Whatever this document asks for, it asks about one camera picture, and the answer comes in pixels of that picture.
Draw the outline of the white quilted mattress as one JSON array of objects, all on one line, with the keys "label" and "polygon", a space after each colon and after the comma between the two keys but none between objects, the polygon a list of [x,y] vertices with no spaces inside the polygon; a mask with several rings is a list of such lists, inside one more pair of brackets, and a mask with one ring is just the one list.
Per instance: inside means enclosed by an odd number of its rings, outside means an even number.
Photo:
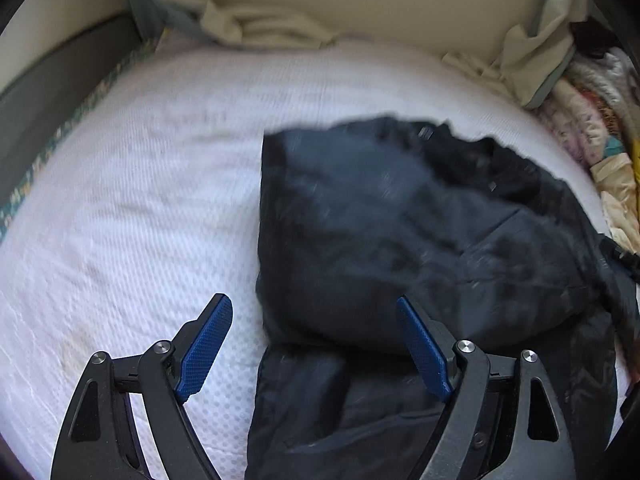
[{"label": "white quilted mattress", "polygon": [[492,136],[566,181],[605,230],[590,177],[532,115],[421,50],[246,52],[171,34],[58,144],[2,238],[1,433],[27,471],[49,477],[94,352],[142,352],[223,292],[233,324],[186,410],[221,477],[242,478],[266,345],[262,137],[391,114]]}]

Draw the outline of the black button-up jacket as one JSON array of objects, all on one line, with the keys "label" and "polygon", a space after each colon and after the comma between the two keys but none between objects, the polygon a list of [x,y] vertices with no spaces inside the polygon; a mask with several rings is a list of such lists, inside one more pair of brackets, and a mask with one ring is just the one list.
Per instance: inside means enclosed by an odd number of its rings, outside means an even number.
[{"label": "black button-up jacket", "polygon": [[402,341],[402,296],[485,352],[537,352],[592,477],[639,312],[564,181],[491,138],[378,117],[267,134],[259,215],[269,344],[247,478],[408,476],[444,407]]}]

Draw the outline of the pile of folded blankets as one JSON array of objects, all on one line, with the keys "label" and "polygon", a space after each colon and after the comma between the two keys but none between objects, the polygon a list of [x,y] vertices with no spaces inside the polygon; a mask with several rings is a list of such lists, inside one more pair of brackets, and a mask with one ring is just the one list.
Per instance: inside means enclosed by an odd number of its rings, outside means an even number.
[{"label": "pile of folded blankets", "polygon": [[537,116],[590,173],[613,240],[639,251],[639,73],[595,18],[570,24],[576,53]]}]

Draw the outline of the beige bed sheet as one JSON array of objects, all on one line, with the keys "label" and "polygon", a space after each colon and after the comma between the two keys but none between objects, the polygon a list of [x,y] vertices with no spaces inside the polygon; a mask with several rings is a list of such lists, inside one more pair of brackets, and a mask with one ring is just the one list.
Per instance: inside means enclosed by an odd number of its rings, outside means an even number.
[{"label": "beige bed sheet", "polygon": [[173,27],[244,49],[322,49],[346,36],[393,39],[522,107],[540,105],[575,54],[589,0],[128,0],[144,38]]}]

